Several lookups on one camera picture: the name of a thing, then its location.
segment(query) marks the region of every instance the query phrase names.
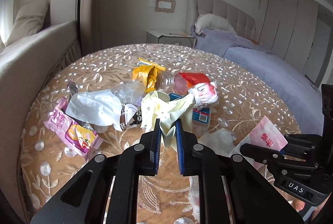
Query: floral pattern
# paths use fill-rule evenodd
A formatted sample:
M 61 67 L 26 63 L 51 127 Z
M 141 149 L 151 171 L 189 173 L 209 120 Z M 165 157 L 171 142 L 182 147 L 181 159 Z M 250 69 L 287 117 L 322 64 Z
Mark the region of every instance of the floral pattern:
M 40 91 L 27 116 L 22 132 L 21 165 L 36 211 L 85 164 L 81 156 L 66 147 L 43 123 L 57 100 L 67 95 L 68 81 L 75 81 L 80 92 L 114 88 L 131 81 L 138 58 L 159 63 L 172 73 L 179 70 L 205 73 L 217 82 L 219 103 L 213 108 L 207 132 L 225 127 L 234 131 L 237 144 L 263 116 L 283 134 L 300 132 L 287 106 L 270 87 L 223 58 L 187 47 L 161 44 L 122 46 L 96 52 L 56 74 Z M 118 132 L 112 126 L 97 127 L 96 131 L 104 139 L 96 154 L 106 156 L 120 154 L 138 143 L 143 133 L 140 128 Z M 266 169 L 262 170 L 262 175 L 269 181 L 273 179 Z M 158 175 L 139 179 L 137 222 L 193 223 L 191 204 L 186 196 L 188 190 L 189 180 L 179 174 L 176 152 L 161 148 Z

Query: pink paper bag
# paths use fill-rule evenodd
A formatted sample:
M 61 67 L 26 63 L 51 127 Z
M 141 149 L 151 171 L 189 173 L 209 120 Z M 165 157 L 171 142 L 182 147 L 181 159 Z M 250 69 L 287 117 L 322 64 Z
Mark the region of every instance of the pink paper bag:
M 288 142 L 275 125 L 264 116 L 257 126 L 254 127 L 254 129 L 252 129 L 252 131 L 231 151 L 229 157 L 236 153 L 241 154 L 240 147 L 245 143 L 281 151 Z M 256 169 L 259 169 L 262 166 L 261 163 L 257 163 L 251 158 L 246 157 L 246 159 Z

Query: upholstered headboard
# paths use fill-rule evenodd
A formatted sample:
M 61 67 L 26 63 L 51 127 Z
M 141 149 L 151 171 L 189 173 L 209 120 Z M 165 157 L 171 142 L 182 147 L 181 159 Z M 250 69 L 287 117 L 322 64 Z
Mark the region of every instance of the upholstered headboard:
M 186 32 L 191 33 L 190 28 L 196 22 L 199 15 L 209 13 L 228 20 L 239 36 L 249 39 L 255 38 L 254 19 L 222 0 L 187 0 Z

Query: purple blanket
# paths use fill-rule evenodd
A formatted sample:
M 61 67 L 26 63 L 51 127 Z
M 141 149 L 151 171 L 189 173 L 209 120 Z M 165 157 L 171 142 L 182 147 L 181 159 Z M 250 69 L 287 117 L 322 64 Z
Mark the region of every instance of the purple blanket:
M 253 44 L 250 40 L 220 30 L 205 29 L 201 35 L 192 32 L 197 38 L 196 49 L 203 50 L 223 57 L 226 51 L 231 47 L 243 47 L 253 50 L 263 51 L 271 54 L 266 48 Z
M 270 86 L 293 113 L 303 134 L 322 135 L 321 93 L 292 66 L 262 46 L 218 30 L 197 36 L 196 49 L 213 53 L 246 68 Z

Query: white tissue paper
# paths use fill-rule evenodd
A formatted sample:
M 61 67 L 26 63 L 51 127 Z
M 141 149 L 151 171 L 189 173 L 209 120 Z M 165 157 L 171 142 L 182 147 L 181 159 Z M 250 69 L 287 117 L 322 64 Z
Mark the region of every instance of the white tissue paper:
M 236 137 L 229 130 L 224 128 L 208 135 L 202 136 L 198 139 L 198 143 L 206 145 L 211 148 L 216 154 L 228 156 L 228 154 L 235 148 L 234 141 Z M 189 178 L 189 202 L 193 207 L 192 215 L 195 220 L 199 221 L 200 218 L 200 203 L 199 203 L 199 181 L 198 176 L 191 176 Z
M 235 140 L 236 137 L 231 131 L 222 128 L 212 134 L 202 136 L 198 139 L 198 143 L 211 148 L 216 154 L 228 156 L 235 148 Z
M 80 121 L 100 126 L 114 125 L 116 130 L 121 131 L 122 108 L 119 98 L 108 89 L 76 93 L 69 101 L 66 114 Z
M 173 101 L 170 101 L 170 97 L 161 91 L 148 93 L 141 102 L 141 127 L 146 128 L 146 133 L 153 131 L 156 119 L 159 119 L 164 146 L 166 148 L 171 146 L 176 151 L 175 127 L 171 128 L 171 125 L 180 118 L 184 131 L 192 132 L 194 103 L 194 96 L 191 93 Z

